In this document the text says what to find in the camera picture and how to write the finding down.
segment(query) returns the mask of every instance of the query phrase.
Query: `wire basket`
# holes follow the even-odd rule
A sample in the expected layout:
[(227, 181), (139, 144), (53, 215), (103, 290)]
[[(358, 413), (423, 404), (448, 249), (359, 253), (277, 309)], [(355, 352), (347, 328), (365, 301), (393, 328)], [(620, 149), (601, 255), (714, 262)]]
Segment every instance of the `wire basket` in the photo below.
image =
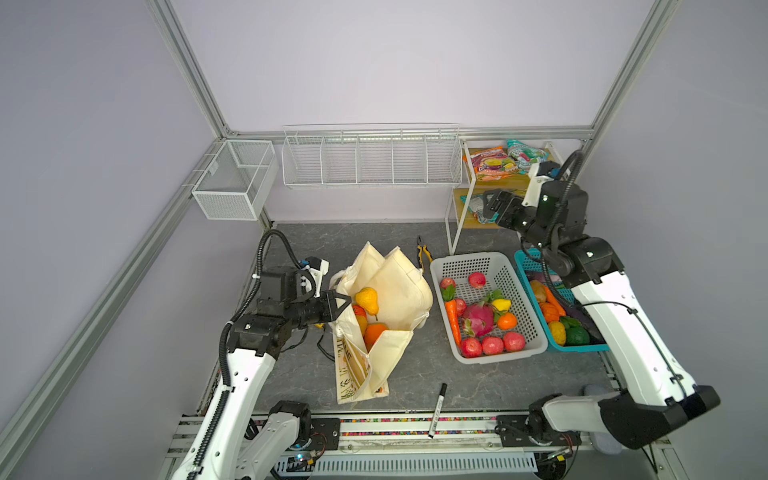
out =
[[(453, 351), (453, 356), (459, 362), (504, 362), (506, 360), (524, 359), (542, 353), (547, 349), (547, 336), (541, 328), (531, 301), (525, 295), (520, 280), (515, 275), (512, 264), (509, 263), (509, 258), (506, 255), (499, 252), (454, 255), (452, 257), (435, 259), (429, 266), (429, 269), (432, 271), (432, 285), (437, 292), (440, 313), (445, 324), (445, 331), (448, 333), (451, 351)], [(468, 278), (474, 272), (480, 272), (485, 275), (487, 283), (481, 289), (469, 286)], [(456, 282), (456, 298), (463, 299), (467, 305), (477, 303), (490, 292), (500, 289), (504, 293), (504, 298), (511, 300), (512, 306), (509, 311), (518, 318), (518, 325), (514, 329), (505, 331), (495, 326), (487, 336), (502, 338), (505, 333), (517, 332), (525, 337), (525, 348), (519, 352), (499, 353), (492, 356), (483, 355), (472, 359), (462, 356), (456, 346), (456, 342), (453, 340), (451, 323), (448, 321), (448, 314), (445, 312), (445, 304), (442, 302), (442, 294), (440, 293), (440, 281), (446, 277), (451, 277)], [(462, 340), (465, 338), (466, 335), (462, 331)]]
[(458, 127), (301, 131), (286, 127), (283, 181), (292, 188), (456, 187)]
[(211, 220), (258, 220), (277, 170), (271, 141), (226, 140), (192, 194)]
[[(538, 249), (536, 248), (529, 249), (528, 253), (530, 253), (534, 258), (539, 258), (541, 256)], [(541, 312), (541, 308), (539, 308), (538, 302), (536, 302), (536, 296), (533, 294), (531, 284), (528, 282), (528, 278), (525, 275), (525, 272), (541, 272), (541, 264), (527, 258), (522, 250), (515, 252), (515, 263), (518, 267), (518, 276), (520, 277), (520, 283), (522, 283), (523, 289), (525, 290), (525, 295), (534, 306), (534, 311), (536, 312), (538, 321), (541, 322), (541, 325), (544, 327), (544, 331), (547, 334), (550, 350), (557, 350), (558, 352), (606, 352), (611, 349), (606, 343), (595, 343), (591, 345), (580, 346), (559, 346), (557, 343), (555, 343), (554, 338), (552, 338), (552, 333), (549, 331), (549, 326), (547, 326), (547, 320), (545, 320), (544, 314)], [(556, 275), (552, 269), (549, 270), (549, 274), (552, 276)], [(571, 289), (560, 288), (558, 289), (558, 292), (563, 296), (563, 298), (571, 302), (571, 304), (575, 301), (574, 294), (571, 292)]]

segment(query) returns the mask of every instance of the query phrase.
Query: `dragon fruit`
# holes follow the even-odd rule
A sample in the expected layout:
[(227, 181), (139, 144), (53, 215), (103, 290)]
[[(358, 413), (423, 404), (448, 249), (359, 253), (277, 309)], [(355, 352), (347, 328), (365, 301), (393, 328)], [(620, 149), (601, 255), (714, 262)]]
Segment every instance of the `dragon fruit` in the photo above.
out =
[(467, 336), (483, 336), (493, 330), (493, 307), (488, 304), (473, 303), (464, 311), (462, 318)]

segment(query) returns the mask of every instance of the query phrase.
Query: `gray plastic basket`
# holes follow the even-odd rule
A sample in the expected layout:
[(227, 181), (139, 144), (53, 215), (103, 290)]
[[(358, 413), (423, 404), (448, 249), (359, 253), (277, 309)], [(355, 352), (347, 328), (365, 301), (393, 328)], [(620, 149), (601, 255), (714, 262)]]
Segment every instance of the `gray plastic basket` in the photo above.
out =
[[(518, 276), (509, 263), (509, 258), (499, 252), (467, 253), (466, 255), (454, 255), (452, 257), (438, 258), (429, 266), (432, 271), (432, 283), (440, 304), (442, 321), (445, 331), (448, 333), (449, 343), (453, 356), (461, 363), (494, 363), (507, 360), (524, 359), (537, 355), (547, 349), (547, 336), (541, 328), (541, 323), (531, 305), (531, 301), (525, 295), (523, 286)], [(481, 289), (469, 286), (467, 281), (470, 274), (480, 272), (485, 275), (487, 283)], [(525, 337), (525, 348), (519, 352), (499, 353), (498, 355), (483, 355), (474, 359), (466, 359), (459, 352), (456, 342), (453, 341), (451, 324), (445, 313), (445, 304), (440, 294), (440, 281), (445, 277), (451, 277), (456, 282), (456, 298), (463, 299), (467, 305), (479, 302), (490, 292), (500, 289), (504, 298), (512, 301), (510, 311), (518, 317), (518, 325), (512, 330), (502, 331), (494, 328), (488, 335), (503, 337), (507, 332), (517, 332)]]

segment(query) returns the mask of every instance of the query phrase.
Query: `red fruit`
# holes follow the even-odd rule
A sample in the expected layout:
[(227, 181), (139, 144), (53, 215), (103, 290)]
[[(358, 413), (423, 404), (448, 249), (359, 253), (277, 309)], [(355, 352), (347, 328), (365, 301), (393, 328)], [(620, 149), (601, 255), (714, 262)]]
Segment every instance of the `red fruit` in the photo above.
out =
[(496, 355), (504, 351), (504, 341), (496, 336), (486, 336), (482, 340), (482, 352), (485, 355)]
[(469, 338), (464, 339), (462, 342), (462, 355), (468, 359), (480, 356), (482, 351), (483, 350), (482, 345), (480, 344), (480, 340), (476, 339), (475, 337), (470, 336)]
[(525, 348), (525, 337), (517, 332), (506, 333), (504, 347), (508, 352), (519, 352)]
[(461, 316), (464, 310), (467, 309), (467, 303), (460, 298), (454, 300), (456, 300), (456, 315)]
[(480, 272), (474, 272), (469, 276), (468, 281), (474, 288), (482, 288), (485, 286), (485, 275)]
[(448, 285), (456, 286), (456, 282), (454, 282), (452, 278), (446, 277), (442, 279), (442, 282), (440, 282), (440, 289), (445, 290), (446, 288), (448, 288)]

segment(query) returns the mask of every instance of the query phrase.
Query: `pliers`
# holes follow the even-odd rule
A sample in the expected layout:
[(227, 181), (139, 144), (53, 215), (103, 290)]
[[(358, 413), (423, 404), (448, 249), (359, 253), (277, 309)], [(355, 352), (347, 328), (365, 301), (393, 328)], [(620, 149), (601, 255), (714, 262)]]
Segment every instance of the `pliers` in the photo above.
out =
[(419, 266), (421, 267), (422, 272), (424, 272), (424, 261), (422, 260), (422, 255), (426, 253), (427, 258), (429, 259), (429, 263), (432, 263), (432, 254), (429, 252), (429, 250), (427, 250), (426, 244), (422, 242), (421, 235), (416, 237), (416, 248), (419, 249)]

